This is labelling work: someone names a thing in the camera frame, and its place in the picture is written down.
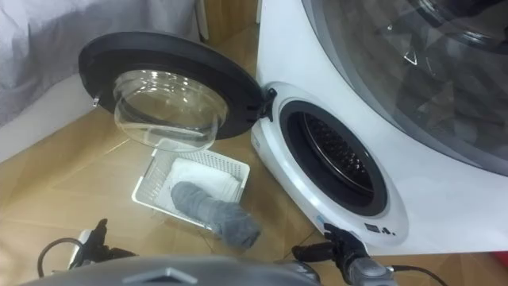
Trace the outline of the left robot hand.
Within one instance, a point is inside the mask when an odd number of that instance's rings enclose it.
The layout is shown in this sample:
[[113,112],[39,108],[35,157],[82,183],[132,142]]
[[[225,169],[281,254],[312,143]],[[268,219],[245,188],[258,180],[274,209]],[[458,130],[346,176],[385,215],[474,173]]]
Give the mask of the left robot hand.
[[135,253],[126,249],[117,247],[110,247],[106,244],[106,234],[108,219],[101,219],[97,226],[90,232],[86,242],[80,250],[80,262],[94,262],[99,263],[103,261],[110,261],[114,259],[134,257]]

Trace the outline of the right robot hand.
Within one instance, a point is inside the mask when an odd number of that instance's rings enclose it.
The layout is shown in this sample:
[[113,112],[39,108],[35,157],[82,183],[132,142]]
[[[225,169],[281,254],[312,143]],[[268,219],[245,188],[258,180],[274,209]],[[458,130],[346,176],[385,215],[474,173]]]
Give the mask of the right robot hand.
[[297,261],[333,261],[343,276],[355,259],[369,257],[363,242],[347,230],[330,223],[324,224],[325,242],[293,246],[291,252]]

